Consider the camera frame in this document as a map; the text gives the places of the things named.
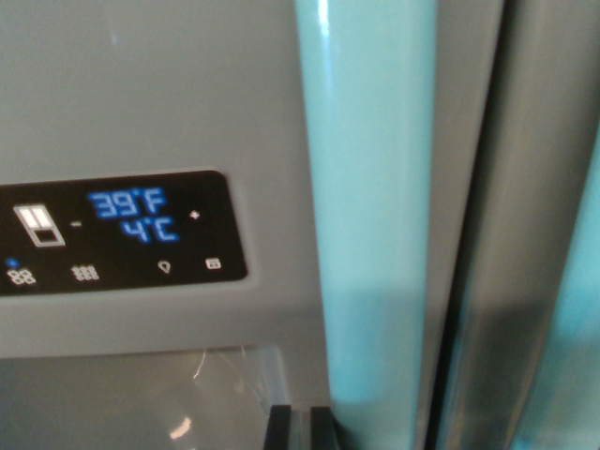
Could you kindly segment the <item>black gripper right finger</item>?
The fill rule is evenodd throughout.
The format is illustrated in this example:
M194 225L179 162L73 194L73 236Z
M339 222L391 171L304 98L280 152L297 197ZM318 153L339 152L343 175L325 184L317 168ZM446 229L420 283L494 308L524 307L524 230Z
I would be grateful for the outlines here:
M329 407L310 408L310 449L338 450L335 419Z

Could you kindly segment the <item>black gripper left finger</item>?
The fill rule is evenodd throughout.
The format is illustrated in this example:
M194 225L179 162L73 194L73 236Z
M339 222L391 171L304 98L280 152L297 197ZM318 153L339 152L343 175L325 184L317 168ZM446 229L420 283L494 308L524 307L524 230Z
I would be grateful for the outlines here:
M262 449L288 450L291 422L292 407L290 405L273 405L270 409Z

